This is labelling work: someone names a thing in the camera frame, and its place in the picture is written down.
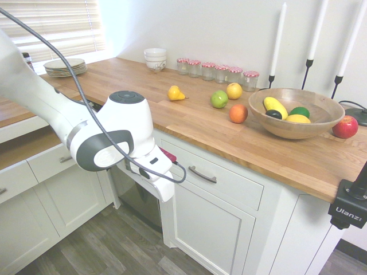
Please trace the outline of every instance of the jar lid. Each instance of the jar lid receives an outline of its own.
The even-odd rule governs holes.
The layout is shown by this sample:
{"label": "jar lid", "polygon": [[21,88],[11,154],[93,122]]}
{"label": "jar lid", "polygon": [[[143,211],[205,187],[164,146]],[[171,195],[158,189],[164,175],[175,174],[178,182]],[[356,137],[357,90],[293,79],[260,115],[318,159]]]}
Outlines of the jar lid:
{"label": "jar lid", "polygon": [[189,65],[200,65],[201,61],[199,60],[189,60],[188,64]]}
{"label": "jar lid", "polygon": [[206,67],[206,68],[213,68],[215,67],[215,63],[212,63],[212,62],[206,62],[206,63],[203,63],[201,64],[202,67]]}
{"label": "jar lid", "polygon": [[227,70],[225,65],[216,65],[216,70]]}
{"label": "jar lid", "polygon": [[228,70],[231,72],[231,73],[241,73],[242,72],[242,69],[239,68],[239,67],[229,67]]}
{"label": "jar lid", "polygon": [[187,63],[188,61],[189,61],[188,58],[179,58],[179,59],[177,59],[177,62],[179,62],[179,63]]}
{"label": "jar lid", "polygon": [[248,70],[247,72],[244,72],[243,75],[247,77],[258,77],[260,73],[255,70]]}

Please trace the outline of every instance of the fruit bowl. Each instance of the fruit bowl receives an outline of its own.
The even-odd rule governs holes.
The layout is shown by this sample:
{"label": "fruit bowl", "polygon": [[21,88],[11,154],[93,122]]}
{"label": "fruit bowl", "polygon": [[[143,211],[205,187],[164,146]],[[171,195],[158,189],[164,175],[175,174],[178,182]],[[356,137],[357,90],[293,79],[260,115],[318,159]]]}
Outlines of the fruit bowl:
{"label": "fruit bowl", "polygon": [[[310,111],[311,123],[296,123],[267,116],[263,100],[268,96],[278,99],[288,113],[295,107],[307,108]],[[260,90],[252,94],[248,102],[254,117],[266,130],[286,139],[307,139],[317,136],[331,129],[345,115],[343,107],[335,100],[298,89]]]}

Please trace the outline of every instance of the white cabinet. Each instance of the white cabinet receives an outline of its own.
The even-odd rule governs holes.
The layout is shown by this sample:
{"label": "white cabinet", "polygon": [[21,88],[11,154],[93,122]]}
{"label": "white cabinet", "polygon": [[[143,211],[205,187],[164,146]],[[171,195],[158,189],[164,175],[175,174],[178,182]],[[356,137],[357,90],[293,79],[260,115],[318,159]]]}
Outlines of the white cabinet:
{"label": "white cabinet", "polygon": [[33,189],[0,204],[0,274],[14,274],[59,236]]}
{"label": "white cabinet", "polygon": [[68,157],[60,144],[0,171],[0,275],[15,274],[114,201],[106,171],[84,171]]}
{"label": "white cabinet", "polygon": [[327,202],[163,132],[154,137],[187,170],[160,203],[167,246],[216,275],[319,274],[342,235]]}
{"label": "white cabinet", "polygon": [[169,201],[171,243],[215,274],[241,274],[255,218],[185,181]]}
{"label": "white cabinet", "polygon": [[76,164],[34,190],[61,238],[107,206],[97,173],[84,171]]}

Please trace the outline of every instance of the red object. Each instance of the red object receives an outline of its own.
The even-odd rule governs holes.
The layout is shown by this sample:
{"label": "red object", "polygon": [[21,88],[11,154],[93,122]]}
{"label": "red object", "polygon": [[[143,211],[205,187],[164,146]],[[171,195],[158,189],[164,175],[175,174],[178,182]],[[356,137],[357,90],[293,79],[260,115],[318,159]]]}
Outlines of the red object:
{"label": "red object", "polygon": [[358,121],[353,116],[344,116],[342,120],[333,127],[333,133],[341,139],[348,139],[358,131]]}
{"label": "red object", "polygon": [[247,72],[244,72],[243,75],[247,77],[258,77],[260,73],[255,70],[248,70]]}
{"label": "red object", "polygon": [[242,69],[239,68],[239,67],[229,67],[228,70],[231,72],[231,73],[241,73],[242,72]]}
{"label": "red object", "polygon": [[166,150],[162,149],[161,147],[159,149],[161,149],[163,154],[165,154],[167,158],[169,158],[172,161],[172,163],[174,163],[177,160],[176,156],[172,155],[170,152],[167,152]]}
{"label": "red object", "polygon": [[227,70],[228,67],[226,67],[225,65],[216,65],[216,70]]}
{"label": "red object", "polygon": [[188,64],[189,65],[200,65],[201,61],[200,60],[189,60]]}
{"label": "red object", "polygon": [[215,67],[215,65],[216,64],[212,62],[206,62],[206,63],[201,64],[201,66],[205,68],[212,68],[212,67]]}
{"label": "red object", "polygon": [[177,62],[179,62],[179,63],[187,63],[189,61],[189,59],[188,58],[179,58],[178,60],[177,60]]}

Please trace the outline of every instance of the dishwasher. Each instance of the dishwasher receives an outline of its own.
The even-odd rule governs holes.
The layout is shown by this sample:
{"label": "dishwasher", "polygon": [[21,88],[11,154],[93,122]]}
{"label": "dishwasher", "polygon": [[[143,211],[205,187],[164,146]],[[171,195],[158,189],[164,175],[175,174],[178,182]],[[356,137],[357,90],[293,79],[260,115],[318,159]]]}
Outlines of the dishwasher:
{"label": "dishwasher", "polygon": [[158,199],[116,166],[111,167],[111,176],[122,204],[146,225],[162,233]]}

